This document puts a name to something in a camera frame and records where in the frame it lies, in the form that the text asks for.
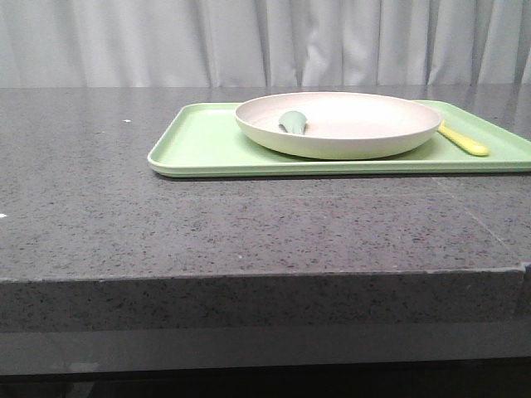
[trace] white plate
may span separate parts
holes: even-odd
[[[279,118],[288,110],[307,118],[304,135],[286,133]],[[303,92],[268,95],[237,106],[236,121],[256,143],[306,158],[382,158],[412,150],[442,122],[436,110],[385,95]]]

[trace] yellow spoon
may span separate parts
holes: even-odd
[[[474,156],[487,156],[490,153],[490,150],[482,143],[478,143],[472,138],[466,137],[465,135],[459,134],[456,131],[446,127],[444,121],[439,126],[438,131],[448,138],[452,143]]]

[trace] speckled stone surface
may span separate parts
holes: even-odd
[[[529,173],[178,180],[148,167],[182,106],[294,90],[0,90],[0,332],[531,313]],[[531,138],[528,86],[305,90],[442,100]]]

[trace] plastic tray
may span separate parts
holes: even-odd
[[[419,100],[438,109],[446,124],[490,147],[480,158],[441,134],[407,153],[374,160],[323,161],[263,148],[236,124],[238,103],[190,104],[181,109],[148,154],[167,177],[301,176],[380,173],[527,172],[531,142],[452,104]]]

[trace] white backdrop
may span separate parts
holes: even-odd
[[[531,0],[0,4],[0,87],[531,83]]]

